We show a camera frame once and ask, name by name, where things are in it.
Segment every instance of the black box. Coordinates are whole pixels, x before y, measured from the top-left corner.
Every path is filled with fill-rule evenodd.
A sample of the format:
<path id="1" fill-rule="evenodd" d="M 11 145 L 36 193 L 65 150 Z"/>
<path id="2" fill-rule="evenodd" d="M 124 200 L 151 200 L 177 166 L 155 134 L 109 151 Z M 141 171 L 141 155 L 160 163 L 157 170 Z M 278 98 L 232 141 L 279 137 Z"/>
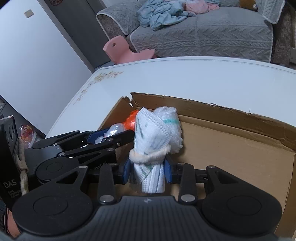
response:
<path id="1" fill-rule="evenodd" d="M 0 197 L 11 210 L 22 195 L 20 173 L 14 157 L 19 151 L 19 140 L 14 117 L 0 120 Z"/>

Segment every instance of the blue blanket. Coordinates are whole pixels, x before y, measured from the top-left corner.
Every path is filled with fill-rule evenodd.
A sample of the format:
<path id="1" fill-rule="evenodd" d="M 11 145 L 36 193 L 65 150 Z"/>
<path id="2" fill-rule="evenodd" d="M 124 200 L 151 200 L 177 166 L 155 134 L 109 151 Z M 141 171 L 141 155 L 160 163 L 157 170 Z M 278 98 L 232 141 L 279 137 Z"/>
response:
<path id="1" fill-rule="evenodd" d="M 182 22 L 194 13 L 184 11 L 183 1 L 148 0 L 138 10 L 142 27 L 150 27 L 156 31 L 164 26 Z"/>

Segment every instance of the sofa armrest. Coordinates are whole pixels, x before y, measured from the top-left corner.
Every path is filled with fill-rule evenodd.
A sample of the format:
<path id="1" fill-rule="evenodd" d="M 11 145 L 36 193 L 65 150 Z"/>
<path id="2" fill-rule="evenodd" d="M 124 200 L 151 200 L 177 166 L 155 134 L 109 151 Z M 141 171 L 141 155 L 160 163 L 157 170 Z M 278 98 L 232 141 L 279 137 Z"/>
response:
<path id="1" fill-rule="evenodd" d="M 267 21 L 277 24 L 285 5 L 285 0 L 255 0 L 258 13 Z"/>
<path id="2" fill-rule="evenodd" d="M 137 16 L 140 7 L 137 0 L 128 0 L 99 11 L 96 18 L 109 39 L 117 35 L 126 37 L 140 26 Z"/>

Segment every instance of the light switch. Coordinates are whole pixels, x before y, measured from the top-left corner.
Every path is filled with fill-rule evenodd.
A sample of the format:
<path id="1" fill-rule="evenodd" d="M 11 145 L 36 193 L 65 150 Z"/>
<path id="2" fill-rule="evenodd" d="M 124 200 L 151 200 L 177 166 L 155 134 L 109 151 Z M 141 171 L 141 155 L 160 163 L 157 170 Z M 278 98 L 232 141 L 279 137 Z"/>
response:
<path id="1" fill-rule="evenodd" d="M 26 16 L 27 18 L 29 18 L 29 17 L 31 17 L 31 16 L 33 16 L 33 15 L 34 15 L 34 13 L 32 12 L 31 9 L 29 9 L 28 11 L 25 12 L 25 16 Z"/>

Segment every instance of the beige rope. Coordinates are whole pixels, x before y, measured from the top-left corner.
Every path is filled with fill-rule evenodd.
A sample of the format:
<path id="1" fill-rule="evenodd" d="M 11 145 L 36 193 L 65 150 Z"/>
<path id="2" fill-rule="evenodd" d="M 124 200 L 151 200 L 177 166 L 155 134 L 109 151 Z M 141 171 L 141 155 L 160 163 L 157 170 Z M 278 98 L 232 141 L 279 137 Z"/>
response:
<path id="1" fill-rule="evenodd" d="M 23 140 L 19 138 L 19 153 L 15 155 L 15 163 L 20 170 L 20 188 L 22 191 L 22 196 L 29 192 L 28 183 L 28 167 L 25 161 L 25 148 Z"/>

